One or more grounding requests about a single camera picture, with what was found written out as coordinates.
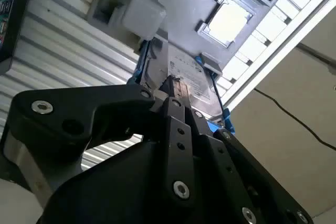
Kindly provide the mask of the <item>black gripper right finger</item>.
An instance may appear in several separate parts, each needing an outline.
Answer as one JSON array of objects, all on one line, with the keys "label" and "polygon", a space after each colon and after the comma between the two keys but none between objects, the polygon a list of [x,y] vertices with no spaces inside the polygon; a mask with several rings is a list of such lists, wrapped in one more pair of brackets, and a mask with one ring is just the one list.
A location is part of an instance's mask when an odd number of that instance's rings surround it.
[{"label": "black gripper right finger", "polygon": [[211,132],[191,108],[188,88],[173,79],[191,127],[196,199],[174,223],[312,223],[303,207],[226,129]]}]

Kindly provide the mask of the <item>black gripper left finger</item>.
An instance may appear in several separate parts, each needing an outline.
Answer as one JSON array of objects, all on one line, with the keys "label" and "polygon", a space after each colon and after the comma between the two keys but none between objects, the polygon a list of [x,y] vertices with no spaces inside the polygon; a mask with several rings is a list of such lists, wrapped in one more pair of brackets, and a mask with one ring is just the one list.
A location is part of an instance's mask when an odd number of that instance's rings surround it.
[{"label": "black gripper left finger", "polygon": [[25,91],[12,101],[12,162],[41,204],[142,142],[191,140],[185,106],[139,84]]}]

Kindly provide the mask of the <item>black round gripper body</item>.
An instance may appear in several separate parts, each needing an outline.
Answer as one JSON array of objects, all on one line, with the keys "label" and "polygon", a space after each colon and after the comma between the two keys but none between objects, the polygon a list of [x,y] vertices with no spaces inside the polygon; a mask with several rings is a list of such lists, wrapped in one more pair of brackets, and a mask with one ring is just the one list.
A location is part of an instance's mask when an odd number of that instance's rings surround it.
[{"label": "black round gripper body", "polygon": [[40,223],[236,223],[191,140],[142,142],[65,182]]}]

